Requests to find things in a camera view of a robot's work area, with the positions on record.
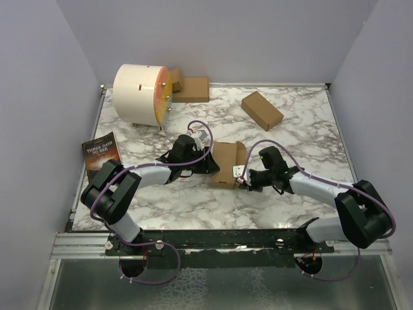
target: white marble surface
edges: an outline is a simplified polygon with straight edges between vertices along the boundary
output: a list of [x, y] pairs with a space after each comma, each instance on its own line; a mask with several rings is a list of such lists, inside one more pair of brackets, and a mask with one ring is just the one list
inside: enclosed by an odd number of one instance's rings
[[[284, 115], [268, 132], [241, 109], [241, 100], [258, 90]], [[153, 161], [172, 147], [193, 119], [209, 124], [215, 141], [242, 141], [247, 149], [261, 139], [273, 139], [287, 147], [309, 172], [340, 181], [352, 181], [350, 167], [336, 122], [323, 87], [211, 87], [209, 103], [175, 103], [165, 133], [158, 128], [121, 121], [106, 93], [96, 137], [114, 131], [124, 164]], [[250, 167], [262, 167], [258, 150]], [[335, 214], [335, 210], [311, 198], [273, 189], [263, 193], [209, 187], [210, 176], [194, 175], [162, 186], [137, 191], [129, 212], [144, 229], [257, 229], [298, 227], [307, 220]], [[74, 231], [105, 229], [89, 217], [79, 203]]]

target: gray wall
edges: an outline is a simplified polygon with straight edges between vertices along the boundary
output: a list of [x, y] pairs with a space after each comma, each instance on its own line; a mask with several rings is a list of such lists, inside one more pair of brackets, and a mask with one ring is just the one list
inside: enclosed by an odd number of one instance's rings
[[1, 1], [0, 42], [0, 309], [33, 309], [99, 84], [54, 0]]
[[379, 0], [331, 86], [358, 178], [394, 213], [390, 242], [413, 305], [413, 2]]
[[331, 82], [376, 0], [57, 0], [101, 83], [123, 63], [213, 82]]

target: open cardboard box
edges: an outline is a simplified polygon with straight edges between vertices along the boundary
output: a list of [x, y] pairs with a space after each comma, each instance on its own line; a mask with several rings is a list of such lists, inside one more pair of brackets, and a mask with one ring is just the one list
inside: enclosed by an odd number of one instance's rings
[[239, 183], [232, 175], [232, 167], [244, 165], [247, 150], [242, 142], [236, 143], [215, 142], [212, 157], [220, 171], [211, 177], [211, 186], [221, 189], [235, 189]]

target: cable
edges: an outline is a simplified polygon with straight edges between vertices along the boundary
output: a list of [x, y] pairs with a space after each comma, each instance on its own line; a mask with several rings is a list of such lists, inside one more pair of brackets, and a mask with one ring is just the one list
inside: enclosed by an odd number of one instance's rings
[[[103, 195], [105, 194], [105, 192], [109, 189], [109, 187], [111, 187], [111, 186], [117, 181], [117, 179], [119, 179], [122, 175], [124, 175], [126, 172], [128, 172], [128, 171], [130, 171], [130, 170], [132, 170], [132, 169], [140, 169], [140, 168], [145, 168], [145, 167], [152, 167], [152, 166], [155, 166], [155, 165], [156, 165], [156, 166], [161, 166], [161, 167], [182, 167], [182, 166], [189, 166], [189, 165], [193, 165], [193, 164], [195, 164], [195, 163], [203, 160], [204, 158], [206, 158], [206, 157], [209, 155], [209, 153], [211, 152], [212, 146], [213, 146], [213, 144], [214, 144], [214, 137], [213, 137], [213, 135], [212, 135], [211, 128], [209, 128], [209, 126], [208, 126], [206, 123], [204, 123], [203, 121], [194, 120], [194, 121], [190, 121], [190, 122], [189, 122], [188, 127], [187, 127], [188, 130], [190, 130], [190, 126], [191, 126], [193, 123], [200, 123], [200, 124], [202, 124], [203, 126], [205, 126], [205, 128], [207, 129], [207, 131], [208, 131], [208, 133], [209, 133], [209, 135], [210, 135], [210, 139], [211, 139], [210, 147], [209, 147], [208, 150], [204, 153], [204, 155], [202, 155], [200, 158], [198, 158], [198, 159], [196, 159], [196, 160], [192, 160], [192, 161], [189, 161], [189, 162], [187, 162], [187, 163], [156, 163], [156, 164], [155, 164], [155, 163], [144, 163], [144, 164], [138, 165], [138, 166], [136, 166], [136, 167], [135, 167], [135, 166], [131, 166], [131, 167], [124, 168], [121, 172], [119, 172], [118, 174], [116, 174], [116, 175], [106, 184], [106, 186], [105, 186], [105, 187], [103, 188], [103, 190], [99, 193], [99, 195], [97, 195], [95, 201], [93, 202], [93, 204], [92, 204], [92, 206], [91, 206], [91, 208], [90, 208], [90, 217], [91, 217], [92, 219], [96, 220], [96, 221], [99, 221], [99, 222], [101, 222], [101, 223], [105, 223], [105, 227], [106, 227], [110, 232], [114, 233], [114, 231], [111, 230], [111, 228], [109, 227], [109, 225], [107, 225], [106, 222], [105, 222], [103, 219], [98, 218], [98, 217], [95, 215], [95, 210], [96, 210], [97, 204], [99, 203], [100, 199], [103, 197]], [[140, 284], [148, 284], [148, 285], [161, 285], [161, 284], [168, 283], [169, 281], [173, 280], [173, 279], [178, 275], [179, 270], [180, 270], [180, 268], [181, 268], [181, 257], [179, 256], [178, 250], [177, 250], [172, 244], [167, 243], [167, 242], [130, 243], [130, 242], [127, 242], [126, 240], [122, 239], [119, 235], [118, 235], [118, 239], [119, 239], [123, 244], [128, 245], [128, 246], [130, 246], [130, 247], [144, 247], [144, 246], [147, 246], [147, 245], [164, 244], [164, 245], [166, 245], [167, 247], [170, 247], [170, 248], [171, 248], [172, 250], [174, 250], [174, 252], [176, 253], [176, 256], [177, 256], [177, 268], [176, 268], [176, 272], [175, 272], [171, 277], [169, 277], [169, 278], [166, 279], [166, 280], [157, 281], [157, 282], [148, 282], [148, 281], [143, 281], [143, 280], [138, 280], [138, 279], [132, 279], [133, 282], [137, 282], [137, 283], [140, 283]]]
[[329, 279], [329, 278], [323, 278], [322, 276], [314, 276], [313, 274], [306, 273], [305, 271], [303, 271], [301, 269], [300, 269], [300, 271], [301, 271], [301, 274], [303, 274], [303, 275], [305, 275], [309, 278], [315, 279], [315, 280], [319, 280], [319, 281], [323, 281], [323, 282], [337, 282], [337, 281], [343, 281], [343, 280], [346, 280], [346, 279], [350, 278], [357, 271], [357, 269], [359, 268], [360, 262], [361, 262], [361, 253], [360, 253], [360, 249], [357, 248], [357, 262], [356, 262], [356, 265], [345, 276], [341, 276], [340, 278], [335, 278], [335, 279]]
[[348, 186], [348, 185], [345, 185], [345, 184], [339, 184], [337, 182], [333, 182], [333, 181], [330, 181], [330, 180], [325, 180], [325, 179], [320, 178], [318, 176], [313, 176], [312, 174], [309, 174], [307, 171], [304, 171], [304, 169], [300, 167], [298, 161], [295, 159], [295, 157], [291, 154], [291, 152], [289, 150], [287, 150], [284, 146], [282, 146], [281, 144], [279, 144], [278, 142], [276, 142], [274, 140], [264, 139], [264, 140], [260, 140], [260, 141], [254, 143], [254, 145], [251, 147], [251, 149], [248, 152], [247, 159], [245, 160], [245, 166], [244, 166], [243, 173], [241, 175], [241, 179], [243, 178], [243, 176], [245, 175], [245, 173], [247, 171], [247, 165], [248, 165], [248, 161], [251, 157], [252, 150], [254, 150], [254, 148], [262, 142], [270, 142], [270, 143], [273, 143], [273, 144], [277, 145], [280, 149], [282, 149], [291, 158], [291, 160], [294, 162], [294, 165], [296, 165], [298, 170], [302, 174], [304, 174], [305, 176], [308, 176], [309, 178], [312, 178], [314, 180], [320, 181], [320, 182], [328, 184], [328, 185], [342, 187], [344, 189], [354, 191], [354, 192], [364, 196], [365, 198], [369, 199], [370, 201], [374, 202], [376, 205], [378, 205], [380, 208], [383, 209], [383, 212], [390, 218], [390, 221], [392, 223], [392, 228], [391, 228], [390, 232], [388, 232], [387, 234], [384, 234], [381, 238], [384, 239], [384, 238], [391, 237], [395, 233], [395, 231], [396, 231], [396, 220], [394, 219], [393, 214], [389, 211], [389, 209], [384, 204], [382, 204], [380, 201], [375, 199], [375, 197], [372, 197], [371, 195], [366, 194], [365, 192], [363, 192], [363, 191], [361, 191], [361, 190], [359, 190], [359, 189], [357, 189], [353, 186]]
[[[342, 188], [344, 188], [344, 189], [348, 189], [348, 190], [350, 190], [350, 191], [354, 191], [354, 192], [356, 192], [356, 193], [364, 196], [365, 198], [369, 199], [370, 201], [374, 202], [376, 205], [378, 205], [379, 207], [381, 207], [381, 208], [383, 209], [383, 212], [390, 218], [390, 221], [391, 221], [391, 223], [392, 223], [392, 228], [391, 228], [390, 232], [388, 232], [387, 234], [384, 234], [381, 238], [382, 238], [382, 239], [383, 239], [383, 238], [388, 238], [388, 237], [392, 236], [392, 235], [395, 233], [395, 231], [396, 231], [396, 220], [394, 219], [393, 214], [387, 209], [387, 207], [386, 207], [384, 204], [382, 204], [380, 201], [378, 201], [377, 199], [375, 199], [375, 198], [372, 197], [371, 195], [366, 194], [365, 192], [363, 192], [363, 191], [361, 191], [361, 190], [359, 190], [359, 189], [357, 189], [357, 188], [355, 188], [355, 187], [353, 187], [353, 186], [348, 186], [348, 185], [344, 185], [344, 184], [339, 184], [339, 183], [337, 183], [337, 182], [333, 182], [333, 181], [330, 181], [330, 180], [325, 180], [325, 179], [320, 178], [320, 177], [318, 177], [318, 176], [313, 176], [312, 174], [309, 174], [308, 172], [304, 171], [303, 168], [300, 167], [298, 161], [295, 159], [295, 157], [292, 155], [292, 153], [291, 153], [289, 150], [287, 150], [284, 146], [282, 146], [281, 144], [279, 144], [278, 142], [276, 142], [276, 141], [274, 141], [274, 140], [263, 139], [263, 140], [260, 140], [260, 141], [258, 141], [258, 142], [255, 142], [255, 143], [253, 144], [253, 146], [252, 146], [251, 149], [249, 150], [248, 155], [247, 155], [247, 158], [246, 158], [246, 160], [245, 160], [245, 166], [244, 166], [243, 173], [242, 173], [242, 175], [241, 175], [241, 179], [244, 177], [244, 175], [245, 175], [245, 173], [246, 173], [246, 171], [247, 171], [247, 165], [248, 165], [248, 161], [250, 160], [252, 151], [254, 150], [254, 148], [255, 148], [257, 145], [259, 145], [260, 143], [263, 143], [263, 142], [273, 143], [273, 144], [277, 145], [280, 149], [282, 149], [282, 150], [291, 158], [291, 160], [294, 162], [294, 165], [297, 166], [298, 170], [299, 170], [301, 173], [303, 173], [305, 176], [308, 176], [309, 178], [315, 179], [315, 180], [317, 180], [317, 181], [320, 181], [320, 182], [325, 183], [325, 184], [328, 184], [328, 185], [340, 186], [340, 187], [342, 187]], [[358, 269], [358, 267], [359, 267], [359, 265], [360, 265], [361, 254], [360, 254], [360, 249], [359, 249], [359, 248], [357, 248], [357, 252], [358, 252], [358, 257], [357, 257], [356, 266], [354, 266], [353, 270], [351, 270], [348, 274], [346, 274], [345, 276], [342, 276], [342, 277], [340, 277], [340, 278], [328, 279], [328, 278], [323, 278], [323, 277], [314, 276], [313, 274], [308, 274], [308, 273], [306, 273], [306, 272], [304, 272], [304, 271], [302, 271], [301, 273], [302, 273], [303, 275], [308, 276], [308, 277], [310, 277], [310, 278], [313, 278], [313, 279], [315, 279], [315, 280], [324, 281], [324, 282], [336, 282], [336, 281], [346, 280], [346, 279], [350, 278], [350, 277], [357, 271], [357, 269]]]

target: table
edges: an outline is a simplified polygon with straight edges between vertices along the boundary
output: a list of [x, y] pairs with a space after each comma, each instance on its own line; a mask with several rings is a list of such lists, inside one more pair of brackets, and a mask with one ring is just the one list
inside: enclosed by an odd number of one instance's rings
[[[256, 90], [285, 116], [281, 124], [268, 132], [241, 109], [241, 100]], [[242, 141], [248, 149], [261, 139], [276, 140], [309, 172], [338, 181], [353, 181], [324, 85], [210, 87], [208, 103], [174, 103], [164, 132], [146, 125], [134, 128], [121, 121], [114, 108], [112, 89], [108, 89], [95, 137], [113, 131], [123, 163], [136, 165], [151, 162], [169, 150], [174, 140], [186, 133], [186, 126], [193, 119], [208, 123], [215, 141]], [[257, 155], [259, 149], [250, 160], [253, 169], [263, 168]], [[84, 189], [87, 179], [82, 181]], [[299, 227], [316, 216], [336, 214], [333, 208], [308, 197], [280, 196], [271, 188], [263, 193], [216, 189], [209, 183], [210, 176], [195, 175], [168, 185], [146, 187], [137, 191], [129, 213], [144, 229], [289, 228]], [[78, 202], [72, 230], [105, 228], [93, 221], [89, 210]]]

